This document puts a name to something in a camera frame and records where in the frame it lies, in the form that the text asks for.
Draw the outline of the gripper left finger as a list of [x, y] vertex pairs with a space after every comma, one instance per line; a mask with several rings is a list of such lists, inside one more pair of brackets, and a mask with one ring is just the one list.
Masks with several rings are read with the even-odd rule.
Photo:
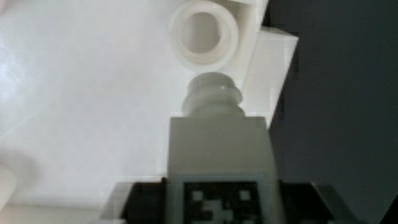
[[165, 224], [167, 179], [117, 183], [105, 203], [105, 224]]

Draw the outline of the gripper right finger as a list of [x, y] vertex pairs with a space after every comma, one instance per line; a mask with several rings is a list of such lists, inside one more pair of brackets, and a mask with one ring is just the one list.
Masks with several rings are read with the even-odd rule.
[[286, 224], [350, 224], [355, 215], [329, 184], [281, 183]]

